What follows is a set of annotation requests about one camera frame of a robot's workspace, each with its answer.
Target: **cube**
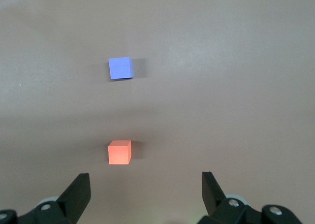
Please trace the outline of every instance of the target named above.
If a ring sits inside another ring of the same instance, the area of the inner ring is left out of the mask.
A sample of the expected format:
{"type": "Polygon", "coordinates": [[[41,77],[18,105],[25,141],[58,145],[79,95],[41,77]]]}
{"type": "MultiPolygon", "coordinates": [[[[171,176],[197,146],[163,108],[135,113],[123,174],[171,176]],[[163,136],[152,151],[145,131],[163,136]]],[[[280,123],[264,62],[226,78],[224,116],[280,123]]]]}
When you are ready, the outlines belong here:
{"type": "Polygon", "coordinates": [[[110,78],[112,80],[133,78],[133,65],[131,58],[110,58],[108,63],[110,78]]]}
{"type": "Polygon", "coordinates": [[[131,140],[113,140],[108,146],[109,164],[127,165],[131,159],[131,140]]]}

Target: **silver screw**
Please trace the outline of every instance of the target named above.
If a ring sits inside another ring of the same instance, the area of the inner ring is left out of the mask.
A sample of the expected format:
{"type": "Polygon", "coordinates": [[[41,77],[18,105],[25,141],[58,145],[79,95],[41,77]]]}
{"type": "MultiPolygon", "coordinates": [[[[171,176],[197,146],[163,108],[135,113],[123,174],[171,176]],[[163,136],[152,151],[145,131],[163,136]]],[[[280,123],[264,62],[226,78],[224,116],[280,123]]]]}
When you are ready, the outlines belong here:
{"type": "Polygon", "coordinates": [[[269,210],[275,215],[278,215],[278,216],[282,215],[281,210],[277,207],[270,207],[269,210]]]}
{"type": "Polygon", "coordinates": [[[50,207],[51,207],[50,204],[45,204],[40,208],[40,210],[44,211],[44,210],[50,209],[50,207]]]}
{"type": "Polygon", "coordinates": [[[240,204],[235,199],[230,199],[228,203],[233,207],[238,207],[240,204]]]}
{"type": "Polygon", "coordinates": [[[0,214],[0,220],[5,219],[8,215],[6,213],[0,214]]]}

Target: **gray surface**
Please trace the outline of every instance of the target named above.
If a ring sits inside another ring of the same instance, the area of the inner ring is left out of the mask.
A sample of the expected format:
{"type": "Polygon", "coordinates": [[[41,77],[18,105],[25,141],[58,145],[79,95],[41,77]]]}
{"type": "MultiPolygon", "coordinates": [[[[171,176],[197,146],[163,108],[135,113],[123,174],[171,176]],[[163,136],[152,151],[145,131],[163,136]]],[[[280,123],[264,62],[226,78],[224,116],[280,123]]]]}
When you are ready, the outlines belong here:
{"type": "Polygon", "coordinates": [[[0,209],[89,172],[81,224],[194,224],[210,170],[314,221],[315,0],[0,0],[0,43],[0,209]]]}

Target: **blue block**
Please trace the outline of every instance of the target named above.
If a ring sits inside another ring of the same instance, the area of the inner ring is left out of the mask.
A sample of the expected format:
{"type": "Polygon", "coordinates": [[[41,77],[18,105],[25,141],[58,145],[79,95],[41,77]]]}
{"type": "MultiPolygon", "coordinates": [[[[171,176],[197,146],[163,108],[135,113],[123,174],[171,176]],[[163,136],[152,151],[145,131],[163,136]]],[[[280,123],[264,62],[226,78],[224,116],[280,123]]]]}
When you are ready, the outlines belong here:
{"type": "Polygon", "coordinates": [[[112,80],[133,78],[133,66],[131,58],[110,58],[108,62],[110,78],[112,80]]]}

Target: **orange cube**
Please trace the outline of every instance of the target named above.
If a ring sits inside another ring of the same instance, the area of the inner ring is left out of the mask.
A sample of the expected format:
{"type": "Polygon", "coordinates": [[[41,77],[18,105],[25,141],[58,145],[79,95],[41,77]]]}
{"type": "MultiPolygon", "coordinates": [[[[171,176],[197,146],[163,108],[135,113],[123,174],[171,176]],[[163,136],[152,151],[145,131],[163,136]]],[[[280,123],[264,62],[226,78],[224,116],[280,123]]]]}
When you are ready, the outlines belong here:
{"type": "Polygon", "coordinates": [[[131,159],[131,140],[113,140],[108,145],[109,164],[127,165],[131,159]]]}

